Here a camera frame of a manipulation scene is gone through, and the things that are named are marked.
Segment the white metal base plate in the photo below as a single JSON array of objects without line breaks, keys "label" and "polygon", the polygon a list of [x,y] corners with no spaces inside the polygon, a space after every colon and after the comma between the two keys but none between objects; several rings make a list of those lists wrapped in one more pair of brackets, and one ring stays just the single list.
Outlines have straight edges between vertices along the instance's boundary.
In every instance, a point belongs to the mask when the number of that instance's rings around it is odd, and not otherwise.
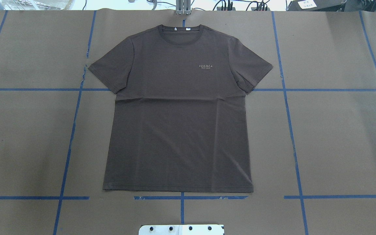
[{"label": "white metal base plate", "polygon": [[188,224],[188,225],[144,225],[139,235],[224,235],[224,225]]}]

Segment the dark brown t-shirt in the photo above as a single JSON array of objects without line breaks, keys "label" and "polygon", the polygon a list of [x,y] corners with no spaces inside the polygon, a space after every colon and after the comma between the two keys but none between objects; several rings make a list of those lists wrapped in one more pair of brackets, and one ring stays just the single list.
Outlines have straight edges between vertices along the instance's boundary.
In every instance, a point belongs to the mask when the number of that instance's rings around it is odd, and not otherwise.
[{"label": "dark brown t-shirt", "polygon": [[88,67],[116,95],[102,189],[252,193],[246,95],[272,69],[204,25],[128,36]]}]

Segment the aluminium profile post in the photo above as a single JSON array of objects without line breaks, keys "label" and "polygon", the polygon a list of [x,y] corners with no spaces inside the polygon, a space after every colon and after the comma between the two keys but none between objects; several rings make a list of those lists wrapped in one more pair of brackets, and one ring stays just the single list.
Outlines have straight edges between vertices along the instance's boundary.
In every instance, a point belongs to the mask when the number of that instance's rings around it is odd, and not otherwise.
[{"label": "aluminium profile post", "polygon": [[176,0],[176,15],[191,15],[192,0]]}]

